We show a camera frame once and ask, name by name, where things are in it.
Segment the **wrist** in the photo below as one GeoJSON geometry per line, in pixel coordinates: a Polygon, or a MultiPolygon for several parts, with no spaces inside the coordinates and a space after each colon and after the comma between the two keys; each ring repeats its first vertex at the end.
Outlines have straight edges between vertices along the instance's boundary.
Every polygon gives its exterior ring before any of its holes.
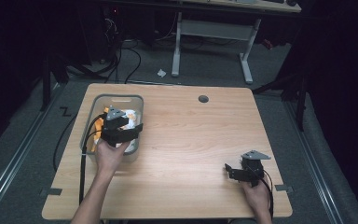
{"type": "Polygon", "coordinates": [[[113,178],[115,171],[98,170],[96,178],[103,182],[110,182],[113,178]]]}
{"type": "Polygon", "coordinates": [[[255,211],[255,218],[257,219],[257,224],[270,224],[272,223],[271,214],[269,210],[257,210],[255,211]]]}

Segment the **black clamp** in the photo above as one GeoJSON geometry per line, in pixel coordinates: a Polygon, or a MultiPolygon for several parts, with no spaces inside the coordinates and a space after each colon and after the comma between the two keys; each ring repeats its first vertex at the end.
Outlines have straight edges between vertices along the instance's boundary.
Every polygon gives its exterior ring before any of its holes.
{"type": "Polygon", "coordinates": [[[260,160],[269,160],[271,157],[255,150],[247,152],[241,157],[243,158],[242,170],[232,169],[231,166],[225,164],[228,176],[230,179],[250,182],[254,187],[258,184],[259,179],[264,178],[264,167],[260,160]]]}
{"type": "Polygon", "coordinates": [[[133,129],[123,130],[121,127],[129,123],[129,118],[124,118],[126,113],[121,110],[109,107],[109,111],[103,121],[101,138],[110,146],[115,147],[117,143],[129,142],[138,138],[139,133],[144,128],[143,123],[135,126],[133,129]]]}

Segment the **white object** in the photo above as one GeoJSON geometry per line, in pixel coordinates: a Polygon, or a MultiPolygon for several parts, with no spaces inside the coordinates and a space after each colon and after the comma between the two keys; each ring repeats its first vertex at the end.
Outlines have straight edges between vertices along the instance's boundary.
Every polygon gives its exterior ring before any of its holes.
{"type": "Polygon", "coordinates": [[[162,71],[162,69],[159,69],[159,71],[157,72],[157,75],[158,75],[159,77],[165,77],[165,75],[167,75],[167,73],[164,72],[164,71],[162,71]]]}

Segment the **desk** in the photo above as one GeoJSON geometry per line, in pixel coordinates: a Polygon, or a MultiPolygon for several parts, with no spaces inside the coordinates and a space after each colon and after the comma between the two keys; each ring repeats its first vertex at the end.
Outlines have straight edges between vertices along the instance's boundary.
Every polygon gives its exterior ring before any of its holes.
{"type": "MultiPolygon", "coordinates": [[[[139,157],[122,162],[110,184],[102,218],[252,217],[237,181],[224,164],[240,168],[241,154],[252,149],[271,156],[263,161],[274,185],[282,178],[252,92],[245,88],[89,85],[62,155],[42,215],[70,219],[78,207],[80,141],[91,105],[102,93],[138,94],[144,98],[144,130],[139,157]],[[199,101],[200,95],[209,98],[199,101]]],[[[87,158],[85,191],[96,164],[87,158]]],[[[285,191],[274,193],[275,217],[289,217],[285,191]]]]}
{"type": "MultiPolygon", "coordinates": [[[[280,12],[295,12],[301,11],[301,7],[295,5],[290,7],[287,4],[272,3],[267,1],[256,0],[253,4],[238,3],[236,1],[228,0],[182,0],[182,2],[198,3],[206,5],[217,5],[225,7],[239,7],[239,8],[250,8],[257,10],[273,10],[280,12]]],[[[255,20],[255,24],[250,25],[238,25],[238,24],[227,24],[220,22],[207,22],[207,21],[193,21],[193,20],[182,20],[182,13],[178,13],[178,20],[176,26],[176,44],[175,51],[173,53],[172,60],[172,76],[179,76],[180,68],[180,40],[181,35],[199,35],[216,38],[226,38],[247,41],[246,49],[244,53],[240,54],[240,61],[243,76],[247,84],[253,83],[251,71],[249,69],[248,57],[251,52],[252,45],[254,44],[255,37],[260,25],[261,19],[255,20]]]]}

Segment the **round hole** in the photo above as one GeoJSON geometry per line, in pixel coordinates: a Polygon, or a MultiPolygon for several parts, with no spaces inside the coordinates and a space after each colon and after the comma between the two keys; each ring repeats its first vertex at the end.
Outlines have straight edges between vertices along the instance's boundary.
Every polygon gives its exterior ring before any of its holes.
{"type": "Polygon", "coordinates": [[[206,95],[201,95],[201,96],[199,96],[199,101],[201,103],[207,103],[209,101],[209,98],[206,95]]]}

